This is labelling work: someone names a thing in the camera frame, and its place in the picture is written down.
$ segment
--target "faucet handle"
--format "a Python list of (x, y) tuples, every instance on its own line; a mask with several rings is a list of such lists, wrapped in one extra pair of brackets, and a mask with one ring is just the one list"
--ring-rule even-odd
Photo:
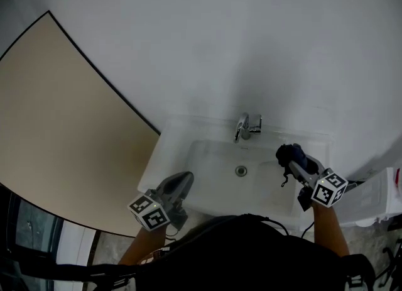
[(260, 134), (262, 126), (263, 126), (263, 117), (259, 114), (258, 126), (250, 127), (250, 133)]

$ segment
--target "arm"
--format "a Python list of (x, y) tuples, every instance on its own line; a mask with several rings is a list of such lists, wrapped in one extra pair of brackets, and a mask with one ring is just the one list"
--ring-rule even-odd
[(127, 249), (119, 264), (135, 265), (146, 255), (164, 247), (167, 225), (148, 232), (141, 228), (130, 247)]
[(324, 246), (339, 256), (349, 255), (346, 240), (338, 223), (334, 208), (313, 202), (314, 242)]

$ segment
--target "sink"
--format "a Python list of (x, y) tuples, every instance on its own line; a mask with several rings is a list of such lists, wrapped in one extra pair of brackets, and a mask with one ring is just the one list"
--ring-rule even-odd
[[(295, 215), (296, 180), (284, 187), (276, 150), (197, 140), (189, 148), (185, 168), (194, 173), (186, 204), (211, 215), (250, 212), (270, 216)], [(245, 175), (236, 174), (236, 168)]]
[[(142, 193), (165, 178), (189, 170), (194, 183), (183, 206), (213, 216), (251, 213), (269, 217), (289, 229), (304, 230), (313, 221), (297, 201), (302, 185), (292, 176), (284, 187), (284, 169), (275, 157), (283, 144), (299, 143), (305, 153), (329, 166), (327, 135), (263, 126), (260, 135), (233, 143), (236, 122), (172, 116), (155, 146), (138, 185)], [(244, 167), (244, 176), (236, 174)]]

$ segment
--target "chrome faucet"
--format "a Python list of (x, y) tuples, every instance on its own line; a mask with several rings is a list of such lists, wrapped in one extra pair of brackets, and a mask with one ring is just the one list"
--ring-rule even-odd
[(237, 123), (236, 130), (234, 132), (234, 143), (238, 143), (241, 138), (244, 140), (248, 140), (251, 137), (251, 133), (256, 133), (260, 134), (261, 133), (261, 123), (262, 123), (263, 118), (261, 115), (259, 115), (259, 124), (258, 126), (252, 126), (250, 127), (249, 125), (249, 114), (248, 113), (242, 113), (239, 122)]

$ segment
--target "drain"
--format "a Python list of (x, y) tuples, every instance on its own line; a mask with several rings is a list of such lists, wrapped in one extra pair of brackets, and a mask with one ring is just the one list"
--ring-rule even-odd
[(247, 168), (245, 166), (237, 166), (234, 172), (236, 172), (237, 176), (243, 177), (247, 174)]

